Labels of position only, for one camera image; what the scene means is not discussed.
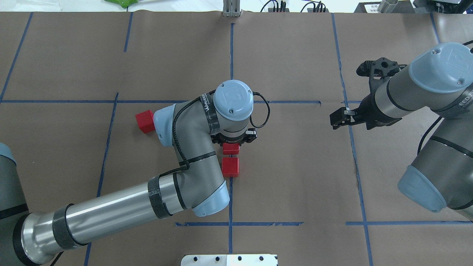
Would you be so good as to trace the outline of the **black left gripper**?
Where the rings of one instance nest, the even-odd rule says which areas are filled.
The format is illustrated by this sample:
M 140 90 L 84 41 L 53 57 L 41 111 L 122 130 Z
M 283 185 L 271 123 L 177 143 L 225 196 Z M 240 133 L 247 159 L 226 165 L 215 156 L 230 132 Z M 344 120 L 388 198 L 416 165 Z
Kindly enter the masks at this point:
M 242 145 L 243 143 L 251 143 L 257 138 L 257 131 L 255 128 L 248 128 L 243 133 L 238 133 L 236 137 L 229 137 L 218 133 L 214 135 L 214 144 L 223 145 L 227 144 L 238 144 Z

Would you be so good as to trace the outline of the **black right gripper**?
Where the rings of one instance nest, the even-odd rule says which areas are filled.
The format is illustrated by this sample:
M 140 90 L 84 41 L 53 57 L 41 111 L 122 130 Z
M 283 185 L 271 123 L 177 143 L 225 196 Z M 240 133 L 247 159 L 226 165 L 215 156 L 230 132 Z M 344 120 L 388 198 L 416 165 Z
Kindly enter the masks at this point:
M 387 85 L 389 79 L 406 67 L 406 64 L 398 64 L 386 58 L 376 61 L 367 60 L 361 63 L 356 73 L 361 77 L 369 77 L 370 94 L 360 103 L 358 108 L 349 110 L 341 107 L 330 114 L 330 123 L 333 130 L 342 126 L 354 126 L 365 123 L 367 130 L 375 127 L 391 126 L 400 121 L 382 113 L 375 101 L 375 93 L 381 91 L 382 85 Z

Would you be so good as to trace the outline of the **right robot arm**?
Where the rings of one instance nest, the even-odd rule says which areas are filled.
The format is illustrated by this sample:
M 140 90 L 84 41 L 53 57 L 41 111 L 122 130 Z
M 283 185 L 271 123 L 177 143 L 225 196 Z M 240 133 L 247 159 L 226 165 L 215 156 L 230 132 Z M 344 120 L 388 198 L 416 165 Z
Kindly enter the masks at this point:
M 448 208 L 472 220 L 472 49 L 471 42 L 437 44 L 410 64 L 385 57 L 361 63 L 370 92 L 355 109 L 330 114 L 334 130 L 365 124 L 367 130 L 392 126 L 421 108 L 437 115 L 422 136 L 414 161 L 398 190 L 424 209 Z

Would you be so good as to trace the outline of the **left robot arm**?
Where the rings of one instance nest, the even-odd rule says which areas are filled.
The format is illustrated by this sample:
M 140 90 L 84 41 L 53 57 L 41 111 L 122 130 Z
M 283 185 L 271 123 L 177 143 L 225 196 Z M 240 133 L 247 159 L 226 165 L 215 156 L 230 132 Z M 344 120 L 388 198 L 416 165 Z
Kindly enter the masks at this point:
M 64 251 L 184 210 L 198 217 L 223 210 L 231 199 L 214 145 L 256 139 L 255 96 L 262 95 L 232 79 L 193 100 L 140 113 L 161 145 L 172 148 L 176 168 L 49 213 L 29 211 L 17 162 L 2 143 L 1 265 L 54 264 Z

